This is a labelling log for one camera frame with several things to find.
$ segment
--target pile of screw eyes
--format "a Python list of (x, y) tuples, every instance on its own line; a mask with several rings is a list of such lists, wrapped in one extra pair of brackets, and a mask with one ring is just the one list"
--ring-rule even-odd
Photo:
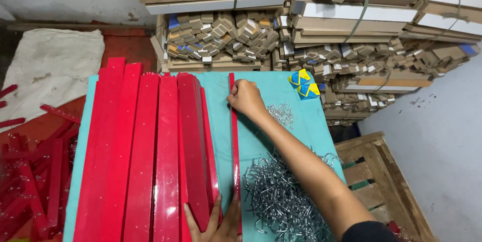
[(288, 103), (268, 105), (266, 106), (266, 109), (280, 124), (284, 126), (293, 124), (294, 115), (291, 113), (291, 106), (289, 106)]
[[(333, 153), (319, 157), (332, 170), (334, 161), (339, 160)], [(243, 180), (249, 193), (246, 199), (251, 196), (252, 209), (249, 211), (258, 217), (255, 223), (258, 232), (268, 233), (263, 230), (268, 227), (278, 234), (275, 242), (323, 242), (328, 239), (331, 234), (328, 225), (276, 149), (257, 164), (253, 159)]]

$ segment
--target wooden crate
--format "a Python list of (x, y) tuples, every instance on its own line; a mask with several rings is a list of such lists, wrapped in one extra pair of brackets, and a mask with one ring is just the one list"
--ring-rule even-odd
[(353, 193), (383, 223), (395, 221), (411, 241), (438, 241), (425, 220), (397, 163), (377, 132), (335, 144)]

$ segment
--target white cloth sack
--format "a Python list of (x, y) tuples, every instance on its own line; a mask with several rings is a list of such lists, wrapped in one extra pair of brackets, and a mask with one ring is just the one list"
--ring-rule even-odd
[(0, 109), (0, 122), (20, 117), (27, 122), (46, 113), (39, 108), (43, 103), (59, 107), (86, 95), (88, 77), (99, 73), (104, 49), (99, 30), (25, 32), (3, 84), (18, 89), (0, 99), (8, 103)]

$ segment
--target yellow and blue box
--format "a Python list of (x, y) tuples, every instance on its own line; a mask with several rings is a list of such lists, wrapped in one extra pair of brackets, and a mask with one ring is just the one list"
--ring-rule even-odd
[(308, 81), (310, 81), (310, 79), (311, 79), (311, 77), (306, 72), (305, 69), (299, 70), (298, 72), (295, 72), (294, 74), (292, 74), (288, 77), (288, 81), (290, 82), (290, 84), (295, 89), (300, 85), (308, 83)]
[(301, 100), (314, 99), (320, 96), (320, 91), (316, 84), (300, 85), (296, 90)]

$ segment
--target person's left hand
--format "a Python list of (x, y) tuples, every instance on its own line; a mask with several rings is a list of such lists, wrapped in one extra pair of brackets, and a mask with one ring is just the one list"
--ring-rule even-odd
[(234, 194), (233, 201), (224, 216), (220, 227), (217, 227), (219, 210), (221, 208), (221, 195), (217, 196), (213, 211), (209, 217), (206, 232), (201, 233), (199, 227), (192, 216), (187, 203), (184, 204), (184, 212), (191, 233), (192, 242), (242, 242), (243, 236), (238, 235), (239, 218), (241, 217), (241, 202), (238, 194)]

